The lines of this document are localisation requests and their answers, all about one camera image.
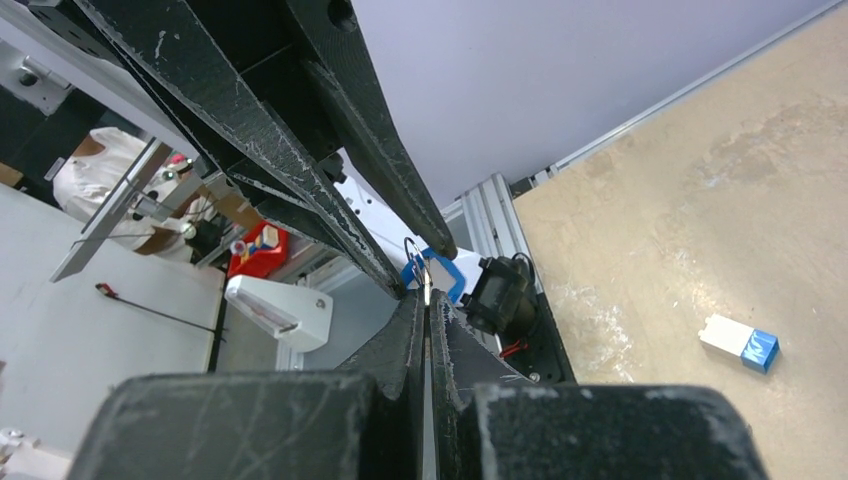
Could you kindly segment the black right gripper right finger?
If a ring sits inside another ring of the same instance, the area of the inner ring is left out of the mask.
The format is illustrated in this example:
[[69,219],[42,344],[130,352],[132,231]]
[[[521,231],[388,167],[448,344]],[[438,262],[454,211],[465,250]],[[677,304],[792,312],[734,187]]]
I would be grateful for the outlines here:
[[764,479],[746,422],[693,385],[544,385],[490,352],[441,291],[429,303],[442,479]]

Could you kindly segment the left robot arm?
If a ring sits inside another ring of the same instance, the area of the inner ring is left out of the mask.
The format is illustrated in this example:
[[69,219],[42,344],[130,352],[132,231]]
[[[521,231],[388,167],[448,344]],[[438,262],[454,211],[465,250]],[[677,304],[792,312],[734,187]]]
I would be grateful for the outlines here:
[[489,333],[536,320],[525,258],[460,249],[410,158],[348,1],[78,1],[74,8],[267,221],[399,296],[413,269]]

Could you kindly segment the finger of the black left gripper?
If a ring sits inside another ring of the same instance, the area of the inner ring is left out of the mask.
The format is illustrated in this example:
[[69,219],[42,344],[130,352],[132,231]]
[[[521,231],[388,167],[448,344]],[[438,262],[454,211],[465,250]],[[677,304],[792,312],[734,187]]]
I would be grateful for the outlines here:
[[354,168],[414,234],[455,259],[457,244],[398,134],[352,3],[281,5]]
[[186,1],[79,1],[77,7],[192,146],[217,163],[252,161],[305,203],[309,225],[388,295],[400,275],[360,217],[275,120]]

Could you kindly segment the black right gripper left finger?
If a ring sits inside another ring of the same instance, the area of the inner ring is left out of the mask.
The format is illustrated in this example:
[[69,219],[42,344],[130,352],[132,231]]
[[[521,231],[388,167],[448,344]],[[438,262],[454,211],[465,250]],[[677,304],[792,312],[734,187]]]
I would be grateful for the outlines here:
[[73,479],[417,479],[424,296],[323,371],[168,374],[103,403]]

